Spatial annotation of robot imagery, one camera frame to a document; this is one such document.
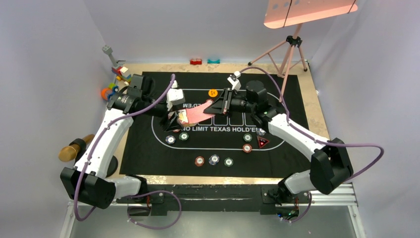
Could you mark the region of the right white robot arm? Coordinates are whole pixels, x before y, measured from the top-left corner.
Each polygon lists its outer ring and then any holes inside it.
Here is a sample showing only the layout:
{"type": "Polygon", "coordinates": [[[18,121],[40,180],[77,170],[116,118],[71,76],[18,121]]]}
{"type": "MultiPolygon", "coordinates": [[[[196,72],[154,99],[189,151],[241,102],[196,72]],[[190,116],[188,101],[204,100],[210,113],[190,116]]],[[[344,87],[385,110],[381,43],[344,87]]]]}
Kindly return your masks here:
{"type": "Polygon", "coordinates": [[[224,116],[231,112],[249,113],[258,128],[284,140],[309,160],[308,170],[291,174],[278,183],[281,200],[289,202],[298,193],[312,190],[328,195],[354,174],[342,140],[327,141],[300,125],[293,125],[286,113],[269,103],[267,90],[260,81],[248,82],[245,96],[239,96],[238,77],[239,72],[228,77],[232,87],[225,88],[204,113],[224,116]]]}

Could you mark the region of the pink playing card box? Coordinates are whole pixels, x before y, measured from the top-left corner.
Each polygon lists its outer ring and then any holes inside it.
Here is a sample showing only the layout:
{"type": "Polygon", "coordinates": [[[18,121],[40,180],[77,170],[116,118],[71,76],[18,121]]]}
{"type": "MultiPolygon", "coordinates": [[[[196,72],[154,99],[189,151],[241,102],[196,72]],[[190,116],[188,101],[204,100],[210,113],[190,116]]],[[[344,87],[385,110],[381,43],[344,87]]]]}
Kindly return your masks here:
{"type": "Polygon", "coordinates": [[[183,127],[194,126],[199,122],[206,120],[206,115],[203,112],[198,112],[195,110],[179,110],[178,112],[178,122],[183,127]]]}

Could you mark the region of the red backed playing card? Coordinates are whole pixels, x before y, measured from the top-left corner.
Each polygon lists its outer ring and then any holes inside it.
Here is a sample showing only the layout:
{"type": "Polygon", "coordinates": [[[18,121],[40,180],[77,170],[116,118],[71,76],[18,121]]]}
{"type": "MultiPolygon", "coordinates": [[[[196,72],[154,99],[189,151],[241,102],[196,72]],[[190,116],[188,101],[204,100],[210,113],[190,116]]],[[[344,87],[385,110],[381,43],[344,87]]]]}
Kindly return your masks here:
{"type": "Polygon", "coordinates": [[[199,123],[199,122],[212,118],[213,114],[207,114],[204,112],[204,110],[207,109],[209,106],[211,106],[212,103],[213,103],[212,100],[207,100],[205,103],[199,106],[190,108],[187,113],[189,122],[199,123]]]}

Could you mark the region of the red poker chip stack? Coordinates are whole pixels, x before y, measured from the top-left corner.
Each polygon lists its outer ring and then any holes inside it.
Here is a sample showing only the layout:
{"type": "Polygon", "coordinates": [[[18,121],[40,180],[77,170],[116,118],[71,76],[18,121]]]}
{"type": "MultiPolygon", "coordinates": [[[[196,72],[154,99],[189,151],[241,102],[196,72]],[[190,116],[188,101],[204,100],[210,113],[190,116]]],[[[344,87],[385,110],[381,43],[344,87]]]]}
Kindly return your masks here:
{"type": "Polygon", "coordinates": [[[205,159],[202,156],[198,156],[195,158],[195,165],[197,167],[202,166],[205,163],[205,159]]]}

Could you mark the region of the red triangular button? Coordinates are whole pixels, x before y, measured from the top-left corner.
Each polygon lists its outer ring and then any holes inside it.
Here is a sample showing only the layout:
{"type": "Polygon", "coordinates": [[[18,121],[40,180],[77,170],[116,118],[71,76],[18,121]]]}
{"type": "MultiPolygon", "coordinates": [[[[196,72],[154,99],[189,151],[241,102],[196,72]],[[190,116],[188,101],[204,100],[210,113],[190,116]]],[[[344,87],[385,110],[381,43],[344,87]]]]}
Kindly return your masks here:
{"type": "Polygon", "coordinates": [[[257,142],[259,149],[262,149],[269,143],[269,140],[261,136],[257,136],[257,142]]]}

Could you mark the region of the orange round button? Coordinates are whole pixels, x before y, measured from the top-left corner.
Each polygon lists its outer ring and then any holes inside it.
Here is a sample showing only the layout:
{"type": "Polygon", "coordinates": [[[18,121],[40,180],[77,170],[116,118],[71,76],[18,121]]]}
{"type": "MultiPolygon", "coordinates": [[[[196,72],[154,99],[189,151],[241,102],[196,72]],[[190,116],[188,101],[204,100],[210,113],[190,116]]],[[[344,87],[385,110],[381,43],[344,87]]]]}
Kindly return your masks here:
{"type": "Polygon", "coordinates": [[[218,95],[218,91],[217,91],[216,89],[210,89],[210,90],[208,91],[208,95],[209,95],[211,98],[215,98],[215,97],[218,95]]]}

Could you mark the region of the blue poker chip stack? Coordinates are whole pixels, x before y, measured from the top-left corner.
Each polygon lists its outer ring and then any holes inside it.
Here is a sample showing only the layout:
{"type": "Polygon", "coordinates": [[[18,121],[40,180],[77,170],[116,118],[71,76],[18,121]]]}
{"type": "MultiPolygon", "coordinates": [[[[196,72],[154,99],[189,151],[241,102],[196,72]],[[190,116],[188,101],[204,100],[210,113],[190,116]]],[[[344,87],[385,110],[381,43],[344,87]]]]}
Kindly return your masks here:
{"type": "Polygon", "coordinates": [[[211,155],[209,157],[209,164],[212,165],[212,166],[217,165],[219,161],[220,161],[220,158],[216,154],[211,155]]]}

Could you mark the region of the green poker chip stack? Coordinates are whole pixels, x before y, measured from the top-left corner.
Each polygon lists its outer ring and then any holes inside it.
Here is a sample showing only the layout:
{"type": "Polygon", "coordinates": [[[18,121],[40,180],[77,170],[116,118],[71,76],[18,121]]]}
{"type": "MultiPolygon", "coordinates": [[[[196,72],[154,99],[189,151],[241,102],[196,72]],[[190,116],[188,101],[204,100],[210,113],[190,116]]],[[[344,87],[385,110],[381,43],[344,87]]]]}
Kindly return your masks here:
{"type": "Polygon", "coordinates": [[[231,158],[226,158],[226,159],[224,160],[224,165],[225,165],[225,166],[227,166],[227,167],[231,167],[231,166],[233,165],[233,159],[231,159],[231,158]]]}

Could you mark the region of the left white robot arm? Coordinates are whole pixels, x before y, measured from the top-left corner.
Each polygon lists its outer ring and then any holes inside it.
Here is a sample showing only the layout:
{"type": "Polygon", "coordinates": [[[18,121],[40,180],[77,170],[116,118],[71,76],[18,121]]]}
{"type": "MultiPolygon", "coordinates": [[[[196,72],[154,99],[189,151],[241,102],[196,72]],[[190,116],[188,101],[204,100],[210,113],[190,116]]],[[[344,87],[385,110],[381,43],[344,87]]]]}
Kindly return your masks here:
{"type": "Polygon", "coordinates": [[[157,99],[148,99],[133,84],[111,96],[102,124],[81,158],[72,168],[64,168],[60,179],[75,204],[82,202],[105,209],[112,201],[129,196],[134,202],[146,200],[148,190],[137,176],[108,179],[107,170],[125,132],[134,118],[157,109],[175,83],[172,74],[169,85],[157,99]]]}

